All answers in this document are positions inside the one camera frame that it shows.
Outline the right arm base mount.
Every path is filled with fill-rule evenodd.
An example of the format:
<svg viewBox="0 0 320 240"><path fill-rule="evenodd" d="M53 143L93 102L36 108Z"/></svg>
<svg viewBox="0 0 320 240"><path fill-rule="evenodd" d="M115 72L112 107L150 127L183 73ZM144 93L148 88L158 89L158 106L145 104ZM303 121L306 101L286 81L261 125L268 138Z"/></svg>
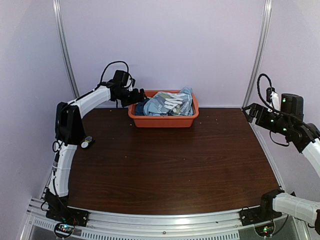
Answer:
<svg viewBox="0 0 320 240"><path fill-rule="evenodd" d="M272 221L276 218L281 217L282 215L283 214L281 212L276 212L274 210L262 210L261 206L256 206L253 208L243 207L239 212L239 217L243 226L255 225L262 222Z"/></svg>

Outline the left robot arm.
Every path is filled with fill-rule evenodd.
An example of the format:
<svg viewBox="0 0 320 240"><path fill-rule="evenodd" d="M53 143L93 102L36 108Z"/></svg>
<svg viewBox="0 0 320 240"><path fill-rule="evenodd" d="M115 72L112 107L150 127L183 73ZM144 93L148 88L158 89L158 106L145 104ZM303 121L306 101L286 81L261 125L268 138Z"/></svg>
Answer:
<svg viewBox="0 0 320 240"><path fill-rule="evenodd" d="M61 222L67 222L72 218L72 211L67 206L69 176L74 154L78 146L88 138L83 117L107 101L121 103L122 107L143 102L146 98L145 91L135 88L135 82L129 72L116 70L111 80L100 81L86 94L57 105L55 141L52 144L55 158L45 201L49 205L49 213L53 213Z"/></svg>

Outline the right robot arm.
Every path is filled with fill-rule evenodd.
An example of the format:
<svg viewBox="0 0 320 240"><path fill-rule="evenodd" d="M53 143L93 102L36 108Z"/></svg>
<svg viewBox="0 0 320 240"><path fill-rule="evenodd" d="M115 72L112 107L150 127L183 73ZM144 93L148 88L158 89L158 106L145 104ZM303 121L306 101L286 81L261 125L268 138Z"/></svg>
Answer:
<svg viewBox="0 0 320 240"><path fill-rule="evenodd" d="M312 123L303 121L304 99L296 94L284 93L281 96L280 109L272 103L262 106L252 103L242 112L249 123L254 122L272 133L281 134L287 143L293 143L314 168L320 172L320 131ZM284 190L272 190L261 197L256 210L259 220L266 221L274 213L284 213L309 224L316 232L320 231L319 202L299 198Z"/></svg>

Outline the light blue printed t-shirt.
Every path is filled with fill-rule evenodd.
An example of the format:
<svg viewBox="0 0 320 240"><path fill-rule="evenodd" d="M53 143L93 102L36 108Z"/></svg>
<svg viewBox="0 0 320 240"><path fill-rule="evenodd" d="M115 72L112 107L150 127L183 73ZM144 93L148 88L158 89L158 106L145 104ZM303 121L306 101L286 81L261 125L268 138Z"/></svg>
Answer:
<svg viewBox="0 0 320 240"><path fill-rule="evenodd" d="M184 87L178 93L165 91L157 92L143 106L145 116L192 116L193 111L193 90Z"/></svg>

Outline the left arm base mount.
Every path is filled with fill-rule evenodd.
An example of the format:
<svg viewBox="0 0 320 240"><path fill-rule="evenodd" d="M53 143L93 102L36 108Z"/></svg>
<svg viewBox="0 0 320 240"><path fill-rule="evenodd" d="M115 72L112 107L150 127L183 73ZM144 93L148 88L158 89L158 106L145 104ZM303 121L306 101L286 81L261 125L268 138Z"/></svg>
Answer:
<svg viewBox="0 0 320 240"><path fill-rule="evenodd" d="M88 211L65 206L57 199L53 201L45 200L44 203L48 205L45 214L48 219L71 226L87 226Z"/></svg>

